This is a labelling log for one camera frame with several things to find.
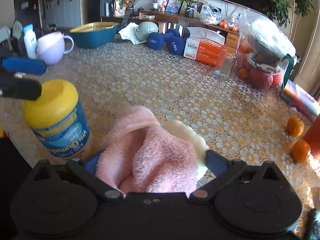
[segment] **wooden drawer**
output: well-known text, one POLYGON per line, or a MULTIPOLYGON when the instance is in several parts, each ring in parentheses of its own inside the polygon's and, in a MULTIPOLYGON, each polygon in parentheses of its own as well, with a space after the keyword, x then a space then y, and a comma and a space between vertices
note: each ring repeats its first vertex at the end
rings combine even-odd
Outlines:
POLYGON ((238 42, 239 42, 239 36, 234 35, 232 33, 228 33, 226 38, 226 43, 225 43, 227 46, 237 49, 238 42))
POLYGON ((233 47, 230 47, 230 46, 226 46, 227 47, 227 54, 228 55, 234 55, 234 54, 236 54, 236 49, 235 48, 233 48, 233 47))

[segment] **tall plant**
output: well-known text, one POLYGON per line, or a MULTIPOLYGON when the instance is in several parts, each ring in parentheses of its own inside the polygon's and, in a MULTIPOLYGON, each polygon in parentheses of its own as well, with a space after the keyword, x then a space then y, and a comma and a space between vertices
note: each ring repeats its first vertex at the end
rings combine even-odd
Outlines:
MULTIPOLYGON (((271 20, 278 21, 278 26, 283 25, 286 28, 287 24, 290 22, 288 12, 289 8, 291 8, 291 6, 289 6, 285 0, 271 0, 269 6, 264 10, 264 12, 271 20)), ((305 17, 311 13, 311 8, 314 9, 312 0, 293 0, 292 25, 289 38, 292 36, 294 15, 299 15, 299 19, 297 21, 298 24, 301 17, 305 17)))

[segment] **dumbbell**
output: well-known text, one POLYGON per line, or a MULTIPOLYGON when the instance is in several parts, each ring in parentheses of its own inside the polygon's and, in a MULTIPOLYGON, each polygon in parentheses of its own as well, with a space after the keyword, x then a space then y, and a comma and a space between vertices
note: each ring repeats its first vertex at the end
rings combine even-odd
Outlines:
POLYGON ((180 37, 179 30, 168 29, 165 34, 150 33, 147 38, 148 47, 151 49, 161 49, 163 45, 172 37, 180 37))
POLYGON ((186 47, 187 39, 190 37, 190 32, 186 30, 185 35, 182 38, 180 37, 171 37, 167 41, 167 48, 171 54, 181 55, 184 52, 186 47))

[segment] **screw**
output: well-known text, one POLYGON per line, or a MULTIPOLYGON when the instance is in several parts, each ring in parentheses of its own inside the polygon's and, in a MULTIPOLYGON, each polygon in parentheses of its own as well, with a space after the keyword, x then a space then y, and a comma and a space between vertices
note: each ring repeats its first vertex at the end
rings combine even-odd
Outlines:
POLYGON ((120 192, 115 190, 115 189, 112 189, 112 190, 108 190, 104 193, 104 195, 107 197, 107 198, 118 198, 120 197, 120 192))
POLYGON ((198 190, 194 191, 192 194, 193 194, 193 196, 195 196, 197 198, 205 198, 208 196, 208 193, 203 189, 198 189, 198 190))

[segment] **pink towel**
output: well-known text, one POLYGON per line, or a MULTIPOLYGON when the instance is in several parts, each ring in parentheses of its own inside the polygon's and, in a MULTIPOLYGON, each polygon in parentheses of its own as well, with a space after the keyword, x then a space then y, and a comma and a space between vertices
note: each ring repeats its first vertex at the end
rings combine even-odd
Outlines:
POLYGON ((103 139, 105 149, 96 176, 128 192, 185 192, 196 190, 194 147, 160 127, 152 112, 135 106, 120 112, 103 139))

